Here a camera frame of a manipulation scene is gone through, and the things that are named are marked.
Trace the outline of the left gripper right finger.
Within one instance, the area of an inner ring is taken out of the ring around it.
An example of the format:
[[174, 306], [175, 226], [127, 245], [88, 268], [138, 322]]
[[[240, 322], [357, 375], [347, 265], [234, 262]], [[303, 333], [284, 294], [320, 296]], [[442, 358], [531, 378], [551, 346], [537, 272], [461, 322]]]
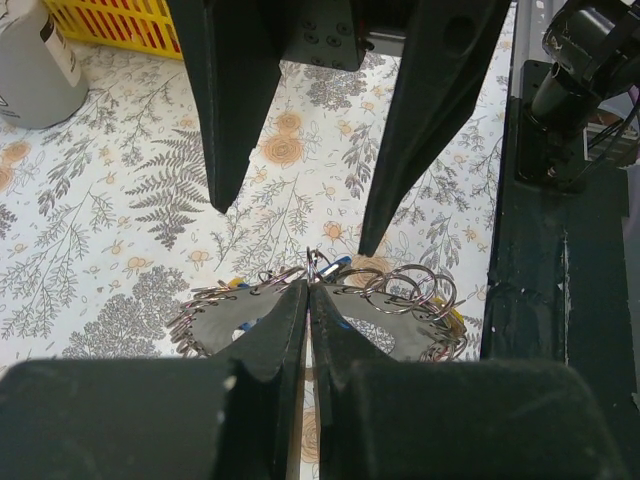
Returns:
[[397, 361], [313, 340], [324, 479], [626, 479], [588, 385], [558, 362]]

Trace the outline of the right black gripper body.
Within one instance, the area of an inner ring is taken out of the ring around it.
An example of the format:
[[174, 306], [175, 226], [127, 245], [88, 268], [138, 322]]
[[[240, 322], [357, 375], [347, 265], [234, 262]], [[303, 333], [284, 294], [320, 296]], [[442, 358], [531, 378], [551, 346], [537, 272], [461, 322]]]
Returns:
[[259, 11], [276, 58], [358, 70], [368, 52], [402, 55], [413, 0], [272, 0]]

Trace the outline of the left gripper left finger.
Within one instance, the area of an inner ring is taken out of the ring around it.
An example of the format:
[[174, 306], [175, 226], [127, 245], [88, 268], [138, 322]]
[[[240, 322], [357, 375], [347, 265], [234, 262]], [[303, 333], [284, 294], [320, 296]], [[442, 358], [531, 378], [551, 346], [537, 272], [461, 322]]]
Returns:
[[1, 382], [5, 479], [296, 479], [307, 284], [223, 293], [204, 359], [30, 360]]

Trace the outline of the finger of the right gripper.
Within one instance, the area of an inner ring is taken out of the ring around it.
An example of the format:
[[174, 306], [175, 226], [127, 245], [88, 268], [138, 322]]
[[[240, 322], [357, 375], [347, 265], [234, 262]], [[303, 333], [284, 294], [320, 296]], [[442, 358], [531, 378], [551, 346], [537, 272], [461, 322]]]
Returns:
[[404, 196], [470, 118], [509, 9], [507, 1], [415, 4], [371, 181], [361, 254], [375, 253]]
[[168, 3], [199, 117], [211, 205], [236, 200], [281, 72], [279, 1]]

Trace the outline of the large silver keyring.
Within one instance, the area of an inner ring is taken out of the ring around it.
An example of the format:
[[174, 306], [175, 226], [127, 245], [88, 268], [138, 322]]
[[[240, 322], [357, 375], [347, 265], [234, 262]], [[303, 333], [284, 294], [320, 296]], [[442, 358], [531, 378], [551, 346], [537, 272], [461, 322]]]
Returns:
[[356, 266], [352, 259], [334, 278], [321, 275], [332, 262], [310, 250], [305, 264], [267, 270], [255, 284], [236, 279], [196, 288], [167, 322], [170, 340], [184, 357], [211, 357], [234, 342], [231, 333], [238, 324], [257, 316], [264, 320], [302, 286], [308, 289], [303, 317], [314, 340], [326, 337], [331, 328], [355, 332], [400, 361], [453, 361], [465, 350], [467, 331], [455, 337], [435, 323], [461, 303], [451, 277], [420, 264], [385, 272]]

